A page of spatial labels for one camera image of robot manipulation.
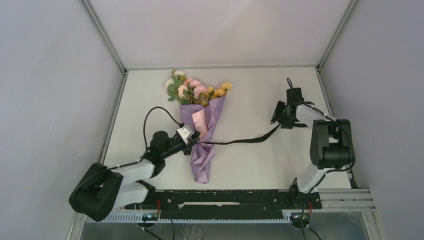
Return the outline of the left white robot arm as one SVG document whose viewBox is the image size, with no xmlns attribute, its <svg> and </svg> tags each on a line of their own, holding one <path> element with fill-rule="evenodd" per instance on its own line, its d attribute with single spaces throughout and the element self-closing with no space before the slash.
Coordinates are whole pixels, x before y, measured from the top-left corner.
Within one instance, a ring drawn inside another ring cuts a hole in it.
<svg viewBox="0 0 424 240">
<path fill-rule="evenodd" d="M 100 222 L 113 210 L 130 204 L 153 207 L 157 196 L 144 181 L 161 173 L 166 158 L 179 152 L 189 155 L 200 141 L 201 133 L 194 127 L 180 122 L 177 125 L 172 137 L 166 131 L 155 132 L 145 143 L 145 152 L 134 162 L 114 167 L 92 164 L 70 194 L 71 208 Z"/>
</svg>

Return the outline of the pink wrapping paper sheet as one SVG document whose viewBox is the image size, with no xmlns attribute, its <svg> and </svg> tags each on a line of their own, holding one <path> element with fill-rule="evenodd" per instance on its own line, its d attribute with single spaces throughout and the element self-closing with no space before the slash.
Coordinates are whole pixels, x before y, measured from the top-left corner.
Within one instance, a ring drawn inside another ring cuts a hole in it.
<svg viewBox="0 0 424 240">
<path fill-rule="evenodd" d="M 196 183 L 209 182 L 211 163 L 215 157 L 215 149 L 209 142 L 214 135 L 225 101 L 226 97 L 223 96 L 212 99 L 208 106 L 186 104 L 179 108 L 182 122 L 199 132 L 199 142 L 193 146 L 190 158 L 190 168 Z"/>
</svg>

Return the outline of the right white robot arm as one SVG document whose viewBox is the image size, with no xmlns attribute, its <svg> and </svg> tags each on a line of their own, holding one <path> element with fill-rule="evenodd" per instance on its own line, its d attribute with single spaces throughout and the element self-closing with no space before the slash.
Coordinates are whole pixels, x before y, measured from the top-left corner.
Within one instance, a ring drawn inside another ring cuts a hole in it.
<svg viewBox="0 0 424 240">
<path fill-rule="evenodd" d="M 293 180 L 289 194 L 289 203 L 302 208 L 328 174 L 353 168 L 356 151 L 350 121 L 327 115 L 313 102 L 306 101 L 302 89 L 294 87 L 290 78 L 286 81 L 289 86 L 286 101 L 277 102 L 271 123 L 278 123 L 282 129 L 311 129 L 310 164 Z"/>
</svg>

